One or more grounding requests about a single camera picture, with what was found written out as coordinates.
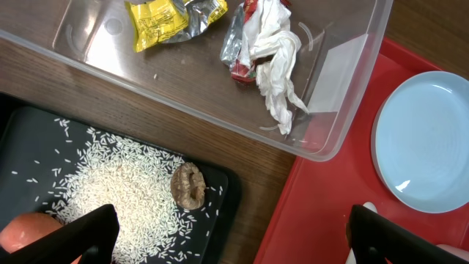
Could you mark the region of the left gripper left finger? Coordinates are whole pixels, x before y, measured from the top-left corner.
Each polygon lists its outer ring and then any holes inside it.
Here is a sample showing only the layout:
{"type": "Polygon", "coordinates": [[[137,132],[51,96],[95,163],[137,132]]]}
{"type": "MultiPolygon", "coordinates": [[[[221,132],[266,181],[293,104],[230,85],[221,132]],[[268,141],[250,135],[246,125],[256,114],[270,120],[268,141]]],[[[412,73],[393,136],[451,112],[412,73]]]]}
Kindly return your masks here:
{"type": "Polygon", "coordinates": [[[103,205],[49,235],[1,258],[7,264],[111,263],[119,222],[114,206],[103,205]]]}

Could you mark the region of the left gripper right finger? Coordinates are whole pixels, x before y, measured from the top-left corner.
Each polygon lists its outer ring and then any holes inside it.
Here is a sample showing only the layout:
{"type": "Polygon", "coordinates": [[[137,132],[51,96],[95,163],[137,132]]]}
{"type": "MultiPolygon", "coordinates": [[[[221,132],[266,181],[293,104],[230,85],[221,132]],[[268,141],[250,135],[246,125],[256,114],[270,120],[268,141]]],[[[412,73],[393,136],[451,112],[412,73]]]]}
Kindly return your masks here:
{"type": "Polygon", "coordinates": [[[468,264],[363,205],[352,206],[346,234],[356,264],[468,264]]]}

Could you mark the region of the white rice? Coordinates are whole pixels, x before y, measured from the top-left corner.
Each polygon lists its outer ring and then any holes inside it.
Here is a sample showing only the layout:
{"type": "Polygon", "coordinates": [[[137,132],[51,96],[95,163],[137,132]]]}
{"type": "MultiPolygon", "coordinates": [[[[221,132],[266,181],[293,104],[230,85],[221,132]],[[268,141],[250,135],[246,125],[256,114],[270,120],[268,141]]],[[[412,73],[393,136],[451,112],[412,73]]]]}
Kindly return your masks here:
{"type": "MultiPolygon", "coordinates": [[[[71,142],[73,121],[58,120],[58,129],[71,142]]],[[[124,136],[85,126],[85,144],[78,147],[72,171],[55,165],[46,177],[53,184],[39,195],[55,202],[44,211],[69,224],[92,210],[114,206],[120,231],[113,251],[115,263],[190,263],[191,250],[177,249],[177,240],[194,242],[195,215],[205,208],[186,210],[171,195],[181,155],[124,136]]]]}

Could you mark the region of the orange carrot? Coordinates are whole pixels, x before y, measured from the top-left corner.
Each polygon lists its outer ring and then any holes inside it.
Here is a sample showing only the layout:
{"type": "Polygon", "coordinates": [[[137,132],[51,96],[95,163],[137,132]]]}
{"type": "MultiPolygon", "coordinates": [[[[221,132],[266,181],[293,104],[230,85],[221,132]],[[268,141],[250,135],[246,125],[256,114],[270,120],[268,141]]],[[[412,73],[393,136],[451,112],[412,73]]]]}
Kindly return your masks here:
{"type": "Polygon", "coordinates": [[[61,227],[63,225],[48,214],[24,213],[15,217],[1,231],[1,247],[13,253],[61,227]]]}

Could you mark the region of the brown food lump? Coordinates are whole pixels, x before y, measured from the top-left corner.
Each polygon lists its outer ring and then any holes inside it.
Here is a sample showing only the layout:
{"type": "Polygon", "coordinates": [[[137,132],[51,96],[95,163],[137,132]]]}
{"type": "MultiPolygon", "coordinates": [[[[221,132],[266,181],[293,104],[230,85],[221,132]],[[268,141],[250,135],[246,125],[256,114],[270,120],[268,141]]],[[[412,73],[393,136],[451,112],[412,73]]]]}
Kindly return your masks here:
{"type": "Polygon", "coordinates": [[[206,183],[199,168],[191,162],[179,166],[171,177],[171,195],[178,206],[195,210],[203,206],[206,183]]]}

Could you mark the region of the light blue plate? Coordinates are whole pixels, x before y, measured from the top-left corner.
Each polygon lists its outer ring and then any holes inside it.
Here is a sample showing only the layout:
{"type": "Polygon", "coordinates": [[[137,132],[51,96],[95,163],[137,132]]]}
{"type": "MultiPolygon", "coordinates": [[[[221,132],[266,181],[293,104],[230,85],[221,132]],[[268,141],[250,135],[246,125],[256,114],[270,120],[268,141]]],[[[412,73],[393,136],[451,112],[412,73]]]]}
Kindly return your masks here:
{"type": "Polygon", "coordinates": [[[446,213],[468,203],[468,80],[419,73],[383,102],[371,139],[375,170],[404,205],[446,213]]]}

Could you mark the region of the white napkin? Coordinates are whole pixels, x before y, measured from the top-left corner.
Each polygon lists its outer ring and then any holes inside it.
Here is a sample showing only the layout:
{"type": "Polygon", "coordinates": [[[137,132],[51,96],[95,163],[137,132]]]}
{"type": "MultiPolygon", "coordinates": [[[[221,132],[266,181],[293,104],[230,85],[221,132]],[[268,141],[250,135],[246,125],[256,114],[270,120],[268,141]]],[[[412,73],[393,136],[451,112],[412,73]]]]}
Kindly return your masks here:
{"type": "Polygon", "coordinates": [[[309,112],[295,94],[291,80],[301,41],[290,30],[291,12],[281,1],[259,0],[252,5],[255,9],[243,25],[238,60],[250,67],[258,59],[271,58],[255,67],[256,85],[280,133],[287,135],[292,129],[292,112],[287,104],[309,112]]]}

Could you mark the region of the yellow snack wrapper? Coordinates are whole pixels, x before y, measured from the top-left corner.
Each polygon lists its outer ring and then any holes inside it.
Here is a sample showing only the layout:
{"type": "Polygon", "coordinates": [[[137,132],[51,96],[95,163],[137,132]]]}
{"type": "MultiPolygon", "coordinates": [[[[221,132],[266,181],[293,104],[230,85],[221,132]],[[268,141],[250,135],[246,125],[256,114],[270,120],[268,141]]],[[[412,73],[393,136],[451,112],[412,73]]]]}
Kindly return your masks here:
{"type": "Polygon", "coordinates": [[[225,0],[154,0],[125,2],[133,26],[133,50],[188,41],[207,31],[228,11],[225,0]]]}

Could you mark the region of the red snack wrapper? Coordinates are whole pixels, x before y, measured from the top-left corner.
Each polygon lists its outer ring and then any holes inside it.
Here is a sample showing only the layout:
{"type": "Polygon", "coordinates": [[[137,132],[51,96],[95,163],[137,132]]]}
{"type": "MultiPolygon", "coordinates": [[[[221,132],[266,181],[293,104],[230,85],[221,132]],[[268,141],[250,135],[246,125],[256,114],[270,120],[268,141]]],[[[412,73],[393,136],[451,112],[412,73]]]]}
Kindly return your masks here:
{"type": "MultiPolygon", "coordinates": [[[[258,59],[250,67],[240,64],[238,60],[242,46],[243,25],[254,12],[255,7],[252,5],[253,2],[254,1],[244,1],[234,11],[234,17],[225,35],[220,54],[220,60],[228,66],[232,78],[244,83],[256,81],[255,67],[263,62],[271,60],[270,57],[258,59]]],[[[288,1],[281,1],[281,3],[289,10],[290,3],[288,1]]]]}

